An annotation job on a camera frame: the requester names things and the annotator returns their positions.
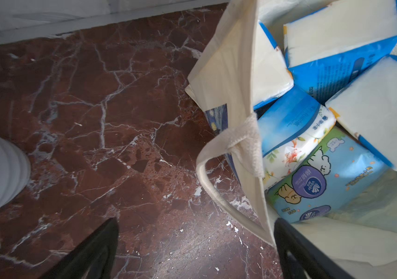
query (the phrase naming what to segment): white tissue pack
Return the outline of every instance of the white tissue pack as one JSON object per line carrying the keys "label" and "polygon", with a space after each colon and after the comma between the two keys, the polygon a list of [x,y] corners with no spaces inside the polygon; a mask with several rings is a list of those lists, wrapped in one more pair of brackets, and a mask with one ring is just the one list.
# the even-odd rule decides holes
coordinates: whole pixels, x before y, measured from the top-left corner
{"label": "white tissue pack", "polygon": [[289,91],[293,87],[293,78],[281,49],[260,21],[254,47],[251,103],[258,109]]}
{"label": "white tissue pack", "polygon": [[326,106],[347,131],[397,170],[397,56],[382,58]]}
{"label": "white tissue pack", "polygon": [[257,121],[262,137],[264,189],[294,171],[335,125],[335,116],[294,86]]}
{"label": "white tissue pack", "polygon": [[397,0],[339,0],[284,25],[294,83],[325,103],[397,43]]}

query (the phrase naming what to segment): red marble floor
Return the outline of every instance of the red marble floor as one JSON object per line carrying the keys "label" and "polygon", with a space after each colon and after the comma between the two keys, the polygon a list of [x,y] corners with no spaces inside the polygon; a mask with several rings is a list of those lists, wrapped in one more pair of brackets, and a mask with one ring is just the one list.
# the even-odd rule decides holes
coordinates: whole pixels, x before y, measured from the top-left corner
{"label": "red marble floor", "polygon": [[[184,88],[224,9],[0,46],[0,136],[32,164],[0,209],[0,278],[37,278],[110,217],[120,229],[113,278],[281,278],[275,249],[195,174],[213,134]],[[228,164],[208,168],[255,218]]]}

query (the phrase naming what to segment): tissue pack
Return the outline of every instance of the tissue pack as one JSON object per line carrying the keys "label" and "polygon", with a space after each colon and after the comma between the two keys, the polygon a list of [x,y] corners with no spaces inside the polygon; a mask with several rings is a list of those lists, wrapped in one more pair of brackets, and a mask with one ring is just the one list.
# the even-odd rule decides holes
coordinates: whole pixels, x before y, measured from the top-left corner
{"label": "tissue pack", "polygon": [[252,76],[254,109],[279,98],[293,87],[293,78],[281,49],[260,21],[256,26]]}
{"label": "tissue pack", "polygon": [[323,216],[359,195],[387,169],[334,127],[297,170],[268,190],[266,200],[289,222]]}
{"label": "tissue pack", "polygon": [[397,170],[397,56],[382,58],[326,105],[351,135]]}
{"label": "tissue pack", "polygon": [[397,43],[397,0],[339,0],[284,25],[294,83],[325,103]]}
{"label": "tissue pack", "polygon": [[335,125],[335,116],[294,86],[257,121],[268,189],[299,166]]}

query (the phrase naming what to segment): tote bag strap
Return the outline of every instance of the tote bag strap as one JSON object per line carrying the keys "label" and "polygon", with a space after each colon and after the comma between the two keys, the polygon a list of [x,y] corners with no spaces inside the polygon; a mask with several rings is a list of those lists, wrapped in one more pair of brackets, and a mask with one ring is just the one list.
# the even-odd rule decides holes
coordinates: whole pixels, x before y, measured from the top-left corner
{"label": "tote bag strap", "polygon": [[267,243],[271,242],[269,233],[262,226],[234,208],[209,181],[205,167],[206,162],[225,153],[235,154],[246,170],[255,177],[261,178],[264,175],[261,137],[255,113],[252,113],[242,125],[224,130],[205,145],[197,157],[197,175],[200,184],[215,203],[257,237]]}

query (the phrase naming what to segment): black object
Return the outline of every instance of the black object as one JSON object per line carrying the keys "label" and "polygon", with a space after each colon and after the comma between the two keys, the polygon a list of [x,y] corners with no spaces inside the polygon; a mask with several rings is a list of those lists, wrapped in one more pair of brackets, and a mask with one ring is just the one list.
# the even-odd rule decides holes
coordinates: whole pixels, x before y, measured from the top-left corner
{"label": "black object", "polygon": [[261,118],[261,116],[264,115],[264,113],[266,113],[269,108],[271,108],[271,106],[276,102],[276,100],[273,100],[268,104],[264,105],[263,107],[254,110],[254,112],[257,114],[257,120],[259,120],[259,118]]}
{"label": "black object", "polygon": [[274,239],[284,279],[306,279],[304,270],[313,279],[354,279],[282,218],[274,223]]}
{"label": "black object", "polygon": [[108,219],[40,278],[109,279],[118,246],[118,232],[116,218]]}

